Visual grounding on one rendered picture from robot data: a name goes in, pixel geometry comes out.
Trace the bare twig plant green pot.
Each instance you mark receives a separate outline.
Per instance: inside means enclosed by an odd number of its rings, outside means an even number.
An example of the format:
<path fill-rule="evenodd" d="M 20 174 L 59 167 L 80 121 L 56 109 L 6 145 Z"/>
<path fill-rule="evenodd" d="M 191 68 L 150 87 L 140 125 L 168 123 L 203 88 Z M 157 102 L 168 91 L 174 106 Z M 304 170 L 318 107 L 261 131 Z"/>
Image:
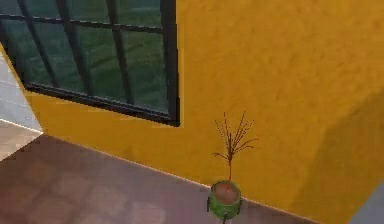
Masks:
<path fill-rule="evenodd" d="M 232 220 L 241 212 L 242 192 L 232 180 L 232 163 L 236 154 L 245 149 L 253 149 L 253 142 L 258 138 L 245 140 L 246 135 L 253 126 L 252 120 L 246 119 L 243 112 L 235 130 L 232 130 L 227 120 L 226 113 L 223 113 L 223 120 L 215 121 L 219 135 L 224 141 L 225 150 L 214 152 L 213 156 L 220 157 L 228 165 L 228 178 L 216 181 L 210 186 L 209 196 L 207 197 L 206 211 L 211 212 L 221 220 L 222 224 Z"/>

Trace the black framed window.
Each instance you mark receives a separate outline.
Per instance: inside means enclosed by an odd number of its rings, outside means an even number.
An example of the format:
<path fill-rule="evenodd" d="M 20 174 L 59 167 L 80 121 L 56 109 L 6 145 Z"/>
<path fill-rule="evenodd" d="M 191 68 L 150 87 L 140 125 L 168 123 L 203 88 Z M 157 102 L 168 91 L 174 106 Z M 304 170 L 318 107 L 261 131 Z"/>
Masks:
<path fill-rule="evenodd" d="M 29 91 L 180 124 L 176 0 L 0 0 L 0 43 Z"/>

